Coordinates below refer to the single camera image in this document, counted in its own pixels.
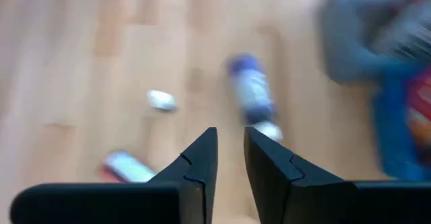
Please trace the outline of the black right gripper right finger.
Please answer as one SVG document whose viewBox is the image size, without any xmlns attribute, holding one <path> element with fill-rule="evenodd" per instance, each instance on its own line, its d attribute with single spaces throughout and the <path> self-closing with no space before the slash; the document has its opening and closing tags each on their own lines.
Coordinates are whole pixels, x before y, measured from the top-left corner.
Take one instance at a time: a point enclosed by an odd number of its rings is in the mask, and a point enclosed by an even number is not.
<svg viewBox="0 0 431 224">
<path fill-rule="evenodd" d="M 431 182 L 344 180 L 253 127 L 244 158 L 261 224 L 431 224 Z"/>
</svg>

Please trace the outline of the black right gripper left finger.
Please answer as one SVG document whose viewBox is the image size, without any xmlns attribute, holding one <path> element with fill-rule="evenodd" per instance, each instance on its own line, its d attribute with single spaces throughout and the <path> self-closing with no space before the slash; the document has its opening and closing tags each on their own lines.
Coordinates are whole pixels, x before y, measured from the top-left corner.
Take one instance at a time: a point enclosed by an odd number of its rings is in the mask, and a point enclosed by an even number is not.
<svg viewBox="0 0 431 224">
<path fill-rule="evenodd" d="M 211 224 L 218 133 L 208 128 L 146 183 L 39 184 L 11 202 L 12 224 Z"/>
</svg>

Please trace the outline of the purple bottle with white label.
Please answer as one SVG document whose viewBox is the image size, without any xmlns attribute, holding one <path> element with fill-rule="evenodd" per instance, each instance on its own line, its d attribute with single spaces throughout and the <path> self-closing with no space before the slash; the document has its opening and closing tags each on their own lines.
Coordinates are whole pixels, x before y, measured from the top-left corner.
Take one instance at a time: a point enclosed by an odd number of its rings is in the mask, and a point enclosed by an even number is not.
<svg viewBox="0 0 431 224">
<path fill-rule="evenodd" d="M 282 131 L 275 123 L 275 103 L 258 58 L 236 55 L 228 63 L 228 75 L 245 123 L 276 142 L 282 141 Z"/>
</svg>

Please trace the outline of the red cereal box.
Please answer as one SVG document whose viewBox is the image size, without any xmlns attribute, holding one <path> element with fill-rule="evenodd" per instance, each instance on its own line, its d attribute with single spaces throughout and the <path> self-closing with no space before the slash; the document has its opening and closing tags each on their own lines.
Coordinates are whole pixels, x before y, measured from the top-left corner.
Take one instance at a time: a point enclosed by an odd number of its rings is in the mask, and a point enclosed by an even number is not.
<svg viewBox="0 0 431 224">
<path fill-rule="evenodd" d="M 431 149 L 431 69 L 411 81 L 407 91 L 407 125 L 416 144 Z"/>
</svg>

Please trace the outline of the blue plastic basket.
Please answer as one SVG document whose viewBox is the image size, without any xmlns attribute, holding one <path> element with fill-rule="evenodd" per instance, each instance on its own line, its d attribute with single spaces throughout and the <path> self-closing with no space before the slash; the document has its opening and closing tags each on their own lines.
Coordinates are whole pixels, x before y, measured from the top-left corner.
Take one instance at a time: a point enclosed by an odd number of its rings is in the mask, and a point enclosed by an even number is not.
<svg viewBox="0 0 431 224">
<path fill-rule="evenodd" d="M 385 73 L 371 101 L 374 134 L 382 171 L 401 180 L 431 180 L 431 166 L 420 163 L 407 127 L 407 87 L 423 71 L 408 67 Z"/>
</svg>

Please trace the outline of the grey plastic bin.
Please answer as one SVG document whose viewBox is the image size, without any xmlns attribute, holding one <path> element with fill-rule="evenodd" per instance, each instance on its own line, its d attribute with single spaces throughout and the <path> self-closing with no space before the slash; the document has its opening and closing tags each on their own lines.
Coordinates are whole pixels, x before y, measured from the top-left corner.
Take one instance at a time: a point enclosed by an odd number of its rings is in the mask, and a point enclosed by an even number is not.
<svg viewBox="0 0 431 224">
<path fill-rule="evenodd" d="M 377 78 L 431 63 L 374 52 L 372 41 L 396 17 L 431 14 L 431 0 L 324 0 L 319 32 L 325 69 L 338 82 Z"/>
</svg>

